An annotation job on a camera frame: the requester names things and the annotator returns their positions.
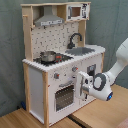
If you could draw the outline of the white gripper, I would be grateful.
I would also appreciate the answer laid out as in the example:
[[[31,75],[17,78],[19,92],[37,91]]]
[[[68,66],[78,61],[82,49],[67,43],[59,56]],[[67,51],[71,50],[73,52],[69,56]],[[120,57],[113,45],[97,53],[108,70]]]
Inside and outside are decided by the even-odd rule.
[[[84,99],[93,86],[93,77],[87,73],[80,71],[77,73],[76,84],[75,84],[75,95],[79,99]]]

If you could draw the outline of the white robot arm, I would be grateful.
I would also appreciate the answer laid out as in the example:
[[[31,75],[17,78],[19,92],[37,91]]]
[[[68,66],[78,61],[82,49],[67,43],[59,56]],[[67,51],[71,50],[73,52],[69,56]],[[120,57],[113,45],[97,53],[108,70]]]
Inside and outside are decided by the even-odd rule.
[[[114,84],[118,74],[128,65],[128,38],[116,51],[117,61],[113,67],[104,73],[89,76],[80,71],[76,80],[76,97],[83,99],[85,95],[108,101],[112,98],[111,86]]]

